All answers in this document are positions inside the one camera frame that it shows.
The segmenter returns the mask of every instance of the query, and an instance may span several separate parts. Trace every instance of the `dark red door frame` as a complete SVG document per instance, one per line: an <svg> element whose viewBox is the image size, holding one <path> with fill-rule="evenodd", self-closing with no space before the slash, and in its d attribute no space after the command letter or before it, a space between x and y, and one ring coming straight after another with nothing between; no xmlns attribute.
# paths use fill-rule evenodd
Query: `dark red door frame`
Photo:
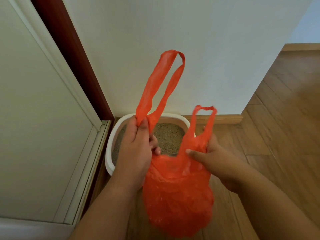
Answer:
<svg viewBox="0 0 320 240"><path fill-rule="evenodd" d="M101 120L114 120L62 0L31 0Z"/></svg>

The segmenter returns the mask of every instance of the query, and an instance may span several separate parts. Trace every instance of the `wooden floor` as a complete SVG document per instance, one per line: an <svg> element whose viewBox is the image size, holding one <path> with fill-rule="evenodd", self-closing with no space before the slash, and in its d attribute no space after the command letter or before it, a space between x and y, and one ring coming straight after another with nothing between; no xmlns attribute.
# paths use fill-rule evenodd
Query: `wooden floor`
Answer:
<svg viewBox="0 0 320 240"><path fill-rule="evenodd" d="M214 126L220 144L274 182L320 226L320 51L281 52L242 115L240 125ZM238 196L214 176L210 186L212 221L193 239L258 239ZM141 192L127 238L171 239L149 225Z"/></svg>

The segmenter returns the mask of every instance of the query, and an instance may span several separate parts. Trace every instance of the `wooden baseboard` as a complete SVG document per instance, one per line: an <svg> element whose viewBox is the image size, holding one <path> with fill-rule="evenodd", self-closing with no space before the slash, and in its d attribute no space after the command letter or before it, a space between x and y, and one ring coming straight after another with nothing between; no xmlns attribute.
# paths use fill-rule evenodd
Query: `wooden baseboard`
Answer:
<svg viewBox="0 0 320 240"><path fill-rule="evenodd" d="M188 121L191 120L191 115L184 115ZM196 115L198 125L206 125L209 115ZM241 114L218 114L214 120L215 125L232 125L240 124L242 121Z"/></svg>
<svg viewBox="0 0 320 240"><path fill-rule="evenodd" d="M320 51L320 43L285 44L281 51Z"/></svg>

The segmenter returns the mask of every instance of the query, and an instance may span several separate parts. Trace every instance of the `red plastic bag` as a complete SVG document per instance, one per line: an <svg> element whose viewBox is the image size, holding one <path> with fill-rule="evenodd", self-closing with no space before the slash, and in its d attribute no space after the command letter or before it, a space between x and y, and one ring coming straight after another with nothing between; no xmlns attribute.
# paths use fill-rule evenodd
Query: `red plastic bag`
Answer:
<svg viewBox="0 0 320 240"><path fill-rule="evenodd" d="M152 98L178 54L182 58L182 65L172 75L158 108L147 115L152 107ZM168 50L161 55L149 77L136 110L136 117L138 125L147 117L150 133L158 122L168 97L177 86L184 66L184 55L176 50ZM196 114L200 109L212 110L212 114L204 132L194 137ZM142 189L143 201L151 224L172 237L191 237L210 222L214 203L213 193L209 188L210 173L202 164L188 157L185 150L206 152L216 112L214 107L197 105L192 113L191 125L182 139L177 157L152 155L150 168Z"/></svg>

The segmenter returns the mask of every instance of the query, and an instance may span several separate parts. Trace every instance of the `plastic bag handle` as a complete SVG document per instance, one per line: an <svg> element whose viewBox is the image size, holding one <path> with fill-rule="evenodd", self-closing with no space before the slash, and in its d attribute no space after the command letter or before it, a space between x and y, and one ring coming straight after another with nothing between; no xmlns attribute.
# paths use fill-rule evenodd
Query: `plastic bag handle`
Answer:
<svg viewBox="0 0 320 240"><path fill-rule="evenodd" d="M152 108L152 99L154 95L156 94L160 85L162 84L163 80L168 74L178 54L182 58L182 65L179 66L178 69L172 75L157 109L151 114L147 115ZM150 133L152 132L154 126L158 122L161 114L163 113L163 110L165 109L169 96L174 91L174 89L176 88L179 82L179 79L183 73L184 67L185 67L185 57L182 52L171 49L161 54L158 64L155 66L152 74L150 75L146 83L146 87L144 88L141 100L136 109L136 118L137 118L138 126L141 124L142 120L145 117L147 117L148 123L149 123L149 132Z"/></svg>
<svg viewBox="0 0 320 240"><path fill-rule="evenodd" d="M199 136L197 136L196 138L198 140L201 140L201 141L209 141L211 133L212 133L212 128L214 126L214 118L215 118L216 113L217 113L217 109L215 107L213 107L213 106L202 107L201 105L197 105L194 108L193 113L192 113L192 117L191 117L190 127L189 127L189 129L188 129L186 134L190 138L194 137L194 133L195 133L195 130L196 130L196 123L197 123L196 115L197 115L198 111L201 110L201 109L203 109L203 110L212 110L212 113L208 118L208 122L207 122L207 124L205 126L204 132L202 134L200 134Z"/></svg>

